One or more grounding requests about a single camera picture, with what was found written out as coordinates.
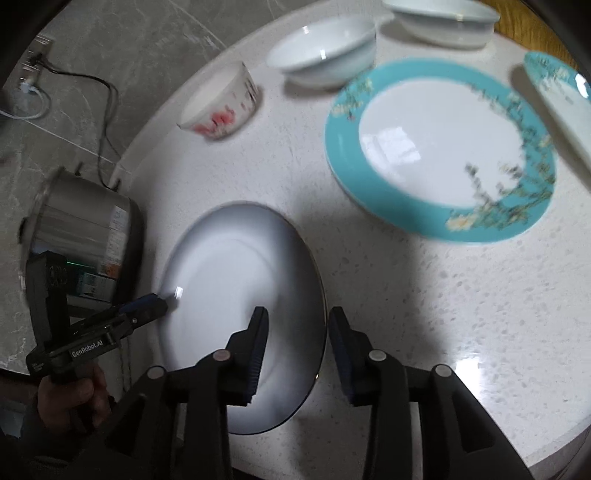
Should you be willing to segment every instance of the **power cord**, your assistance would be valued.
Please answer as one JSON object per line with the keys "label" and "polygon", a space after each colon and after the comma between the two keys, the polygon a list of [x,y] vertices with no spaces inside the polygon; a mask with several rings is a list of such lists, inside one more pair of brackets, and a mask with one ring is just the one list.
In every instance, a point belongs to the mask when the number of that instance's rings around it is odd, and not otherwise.
{"label": "power cord", "polygon": [[49,110],[49,97],[43,90],[39,87],[35,87],[31,85],[28,81],[24,81],[21,83],[21,90],[24,93],[33,92],[41,99],[41,110],[33,115],[13,115],[11,113],[5,112],[4,110],[0,110],[0,115],[7,116],[8,118],[12,118],[13,120],[35,120],[35,118],[41,118],[43,115],[47,113]]}
{"label": "power cord", "polygon": [[[111,146],[111,148],[113,149],[115,154],[119,158],[121,157],[119,152],[117,152],[116,148],[113,146],[113,144],[107,134],[107,127],[109,126],[109,123],[111,122],[111,120],[113,120],[115,113],[117,111],[117,103],[118,103],[118,99],[119,99],[119,91],[117,90],[117,87],[115,87],[115,85],[113,85],[111,82],[108,82],[107,80],[103,80],[102,78],[96,77],[94,75],[88,75],[86,73],[75,73],[75,72],[68,72],[66,70],[60,70],[60,69],[56,68],[54,65],[52,65],[42,54],[37,54],[37,55],[32,56],[29,59],[29,62],[33,66],[39,64],[39,65],[43,66],[48,72],[54,73],[56,75],[65,75],[65,76],[70,76],[70,77],[86,78],[89,80],[94,80],[96,82],[99,82],[102,85],[107,87],[107,89],[108,89],[107,101],[106,101],[106,105],[105,105],[105,113],[103,115],[103,124],[102,124],[102,128],[100,130],[99,148],[98,148],[98,151],[96,154],[96,171],[98,173],[99,181],[100,181],[101,185],[103,187],[109,188],[107,186],[107,184],[105,183],[105,181],[103,180],[103,174],[100,169],[100,161],[102,159],[103,146],[105,145],[105,140]],[[113,190],[116,191],[118,187],[119,187],[119,181],[113,187]]]}

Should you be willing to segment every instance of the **turquoise plate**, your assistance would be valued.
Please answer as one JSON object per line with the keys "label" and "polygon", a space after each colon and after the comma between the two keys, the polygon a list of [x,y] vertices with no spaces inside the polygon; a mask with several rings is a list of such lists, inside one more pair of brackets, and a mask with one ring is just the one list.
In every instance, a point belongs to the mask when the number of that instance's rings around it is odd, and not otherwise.
{"label": "turquoise plate", "polygon": [[525,55],[531,83],[581,159],[591,168],[591,87],[575,69],[539,51]]}
{"label": "turquoise plate", "polygon": [[447,61],[403,60],[362,74],[339,93],[324,141],[335,177],[356,202],[447,241],[518,235],[554,191],[553,147],[529,104]]}

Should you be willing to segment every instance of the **gray tile floor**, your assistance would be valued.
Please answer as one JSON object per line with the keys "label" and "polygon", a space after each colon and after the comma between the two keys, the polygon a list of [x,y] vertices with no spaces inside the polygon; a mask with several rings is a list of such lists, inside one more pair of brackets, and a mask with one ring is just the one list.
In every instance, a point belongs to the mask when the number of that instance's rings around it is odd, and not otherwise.
{"label": "gray tile floor", "polygon": [[[310,0],[72,0],[43,33],[54,39],[56,66],[114,83],[118,114],[109,129],[123,152],[150,116],[191,75],[257,28]],[[15,69],[3,108],[35,111],[38,99],[17,88]],[[39,120],[0,117],[0,368],[26,372],[34,346],[18,286],[17,230],[48,173],[59,165],[96,180],[95,155],[106,89],[91,80],[44,72],[51,110]],[[116,161],[106,147],[104,156]]]}

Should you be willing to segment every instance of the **stainless steel pot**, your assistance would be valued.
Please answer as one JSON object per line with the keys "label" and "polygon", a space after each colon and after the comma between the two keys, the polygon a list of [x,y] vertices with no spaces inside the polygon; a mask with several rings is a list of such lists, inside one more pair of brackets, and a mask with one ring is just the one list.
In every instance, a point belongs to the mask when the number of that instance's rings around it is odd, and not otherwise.
{"label": "stainless steel pot", "polygon": [[41,186],[21,222],[21,286],[32,254],[67,258],[70,316],[83,318],[131,299],[144,225],[131,199],[60,167]]}

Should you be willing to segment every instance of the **hand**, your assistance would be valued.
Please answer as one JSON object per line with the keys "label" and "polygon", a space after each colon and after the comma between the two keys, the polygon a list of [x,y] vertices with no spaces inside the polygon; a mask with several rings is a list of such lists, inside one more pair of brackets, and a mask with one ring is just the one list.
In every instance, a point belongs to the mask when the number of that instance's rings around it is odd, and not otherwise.
{"label": "hand", "polygon": [[93,367],[91,378],[57,385],[44,377],[37,391],[37,411],[45,427],[55,434],[68,432],[70,410],[88,403],[93,410],[92,423],[98,427],[110,414],[109,393],[105,374],[98,365]]}

